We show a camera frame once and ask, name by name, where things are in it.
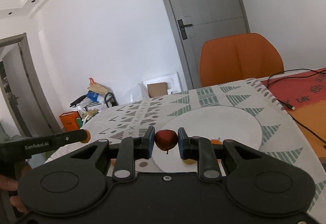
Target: brown oval dot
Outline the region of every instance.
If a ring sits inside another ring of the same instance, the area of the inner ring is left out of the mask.
[[[141,162],[139,164],[139,167],[146,167],[148,165],[148,162]]]

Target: white circle on tablecloth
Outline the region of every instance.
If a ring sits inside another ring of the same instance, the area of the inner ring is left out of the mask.
[[[211,106],[196,109],[178,116],[162,127],[162,130],[178,131],[185,128],[188,137],[201,136],[210,140],[233,139],[258,150],[262,130],[258,120],[245,110],[231,106]],[[185,164],[176,145],[169,154],[154,145],[153,160],[164,172],[196,172],[197,162]]]

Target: doorway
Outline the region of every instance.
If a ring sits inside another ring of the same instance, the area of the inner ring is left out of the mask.
[[[37,78],[25,33],[0,40],[0,78],[2,94],[21,135],[61,132]]]
[[[199,61],[206,41],[249,33],[242,0],[163,0],[188,89],[200,88]]]

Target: red mat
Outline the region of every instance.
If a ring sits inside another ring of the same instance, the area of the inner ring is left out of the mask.
[[[314,72],[298,73],[290,75],[295,76],[309,76]],[[272,83],[281,78],[270,79]],[[268,88],[273,95],[283,102],[293,105],[295,108],[300,108],[305,105],[314,104],[321,100],[326,100],[326,74],[317,74],[309,78],[294,78],[285,79]]]

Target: orange box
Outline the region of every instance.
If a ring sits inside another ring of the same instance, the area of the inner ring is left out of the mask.
[[[65,127],[66,131],[79,130],[79,125],[76,122],[76,118],[80,117],[78,111],[72,111],[68,113],[63,113],[60,115],[60,120]]]

